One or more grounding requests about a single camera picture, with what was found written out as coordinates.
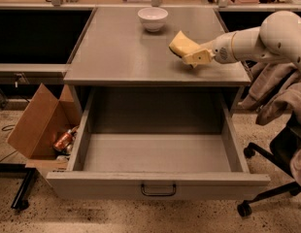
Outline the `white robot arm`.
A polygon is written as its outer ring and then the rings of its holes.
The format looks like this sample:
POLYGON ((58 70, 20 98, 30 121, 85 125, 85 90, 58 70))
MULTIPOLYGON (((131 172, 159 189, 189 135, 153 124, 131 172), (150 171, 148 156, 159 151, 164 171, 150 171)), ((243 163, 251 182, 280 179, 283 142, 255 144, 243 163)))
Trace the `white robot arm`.
POLYGON ((278 11, 259 27, 222 34, 182 57, 193 66, 251 60, 261 63, 292 63, 301 73, 301 17, 278 11))

